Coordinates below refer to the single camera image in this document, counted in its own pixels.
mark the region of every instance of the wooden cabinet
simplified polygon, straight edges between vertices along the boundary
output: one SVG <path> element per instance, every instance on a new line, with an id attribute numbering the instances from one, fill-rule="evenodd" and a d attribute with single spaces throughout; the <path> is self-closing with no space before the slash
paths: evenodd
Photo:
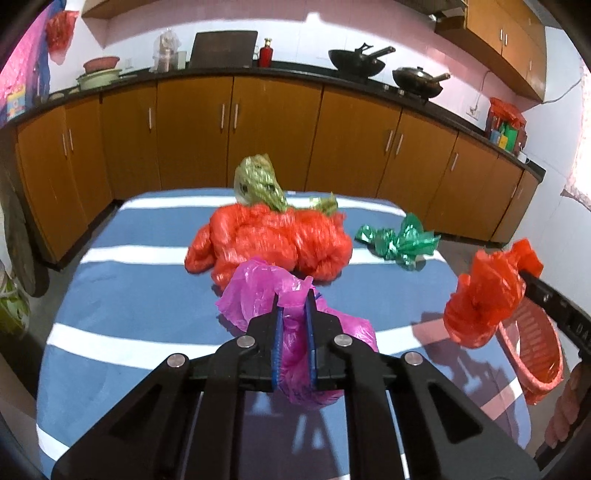
<path id="1" fill-rule="evenodd" d="M 243 158 L 267 153 L 284 190 L 304 190 L 322 87 L 236 77 L 228 144 L 228 186 Z"/>
<path id="2" fill-rule="evenodd" d="M 375 197 L 400 112 L 394 105 L 325 88 L 306 190 Z"/>
<path id="3" fill-rule="evenodd" d="M 68 158 L 90 224 L 113 200 L 103 152 L 98 97 L 68 105 L 66 124 Z"/>
<path id="4" fill-rule="evenodd" d="M 524 171 L 521 181 L 511 199 L 509 208 L 506 210 L 495 234 L 492 237 L 493 242 L 508 243 L 513 237 L 525 211 L 530 206 L 531 199 L 534 197 L 538 180 L 528 171 Z"/>
<path id="5" fill-rule="evenodd" d="M 18 149 L 25 194 L 57 262 L 87 227 L 67 158 L 64 107 L 19 125 Z"/>
<path id="6" fill-rule="evenodd" d="M 156 85 L 103 97 L 103 143 L 113 197 L 161 190 L 156 140 Z"/>
<path id="7" fill-rule="evenodd" d="M 530 50 L 530 63 L 528 65 L 527 82 L 535 90 L 536 94 L 544 100 L 546 93 L 546 54 L 537 46 Z"/>
<path id="8" fill-rule="evenodd" d="M 226 186 L 232 84 L 232 77 L 158 84 L 158 164 L 163 190 Z"/>
<path id="9" fill-rule="evenodd" d="M 502 8 L 491 0 L 470 0 L 466 13 L 466 28 L 490 45 L 497 53 L 502 53 L 505 35 Z"/>
<path id="10" fill-rule="evenodd" d="M 404 110 L 378 197 L 424 220 L 456 137 L 456 130 Z"/>
<path id="11" fill-rule="evenodd" d="M 543 99 L 545 29 L 522 0 L 470 0 L 464 17 L 443 18 L 435 31 L 486 65 L 517 94 Z M 530 62 L 535 64 L 533 74 Z"/>
<path id="12" fill-rule="evenodd" d="M 489 241 L 517 190 L 522 170 L 499 155 L 476 200 L 461 236 Z"/>
<path id="13" fill-rule="evenodd" d="M 499 154 L 460 133 L 424 221 L 426 230 L 467 236 L 474 204 L 491 176 Z"/>

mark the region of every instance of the black countertop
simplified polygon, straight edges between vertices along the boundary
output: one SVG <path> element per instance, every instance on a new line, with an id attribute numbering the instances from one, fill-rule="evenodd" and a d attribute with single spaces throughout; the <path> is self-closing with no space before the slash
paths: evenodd
<path id="1" fill-rule="evenodd" d="M 355 77 L 349 77 L 337 70 L 328 69 L 324 67 L 316 67 L 313 65 L 306 65 L 301 63 L 274 61 L 270 68 L 260 68 L 256 66 L 243 67 L 243 68 L 211 68 L 211 69 L 184 69 L 175 70 L 167 73 L 151 73 L 148 69 L 139 70 L 137 72 L 126 73 L 117 82 L 111 85 L 100 87 L 92 90 L 85 90 L 77 93 L 68 93 L 74 87 L 70 87 L 66 90 L 62 90 L 64 97 L 50 100 L 46 103 L 42 103 L 35 106 L 26 112 L 22 113 L 18 117 L 10 120 L 6 127 L 14 126 L 22 122 L 26 122 L 31 118 L 51 110 L 60 105 L 74 102 L 86 98 L 88 96 L 97 95 L 100 93 L 113 92 L 125 87 L 136 85 L 145 82 L 156 82 L 158 80 L 173 79 L 179 77 L 191 77 L 191 76 L 223 76 L 223 75 L 252 75 L 252 76 L 268 76 L 275 78 L 286 78 L 286 79 L 297 79 L 305 80 L 309 82 L 322 83 L 324 85 L 332 85 L 341 87 L 343 89 L 351 90 L 353 92 L 363 93 L 364 95 L 372 96 L 382 100 L 387 100 L 403 108 L 410 109 L 414 112 L 420 113 L 426 117 L 429 117 L 442 125 L 456 129 L 478 141 L 488 148 L 497 151 L 500 155 L 504 156 L 511 163 L 514 163 L 518 167 L 529 171 L 539 182 L 542 182 L 545 170 L 535 164 L 534 162 L 528 161 L 522 163 L 517 159 L 516 156 L 493 145 L 485 136 L 484 131 L 478 128 L 476 125 L 464 120 L 459 115 L 444 109 L 441 106 L 436 105 L 433 102 L 425 103 L 419 98 L 407 95 L 401 95 L 398 88 L 391 85 L 387 85 L 375 80 L 360 80 Z"/>

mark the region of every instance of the plastic container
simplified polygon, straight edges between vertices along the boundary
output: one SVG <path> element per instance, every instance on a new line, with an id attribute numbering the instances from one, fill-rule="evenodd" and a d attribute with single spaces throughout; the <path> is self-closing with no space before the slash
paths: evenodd
<path id="1" fill-rule="evenodd" d="M 516 341 L 511 329 L 517 326 Z M 499 343 L 515 369 L 525 401 L 535 405 L 563 379 L 563 357 L 558 334 L 545 311 L 524 298 L 513 315 L 501 322 Z"/>
<path id="2" fill-rule="evenodd" d="M 101 70 L 114 69 L 119 60 L 119 57 L 100 57 L 87 61 L 83 67 L 88 75 L 89 73 L 100 72 Z"/>

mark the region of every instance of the red bowl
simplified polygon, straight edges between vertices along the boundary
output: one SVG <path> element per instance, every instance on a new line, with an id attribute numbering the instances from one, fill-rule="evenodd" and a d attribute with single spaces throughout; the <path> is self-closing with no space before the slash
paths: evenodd
<path id="1" fill-rule="evenodd" d="M 100 57 L 87 61 L 83 67 L 86 70 L 86 74 L 89 74 L 100 72 L 101 70 L 114 69 L 118 61 L 120 61 L 119 57 Z"/>

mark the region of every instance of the pink curtain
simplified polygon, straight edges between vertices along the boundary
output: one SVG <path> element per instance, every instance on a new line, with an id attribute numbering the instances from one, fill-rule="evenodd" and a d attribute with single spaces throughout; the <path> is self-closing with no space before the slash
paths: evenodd
<path id="1" fill-rule="evenodd" d="M 583 125 L 581 139 L 563 194 L 591 210 L 591 73 L 583 63 Z"/>
<path id="2" fill-rule="evenodd" d="M 10 93 L 26 84 L 27 76 L 35 67 L 50 9 L 51 5 L 35 19 L 0 72 L 0 110 L 6 108 Z"/>

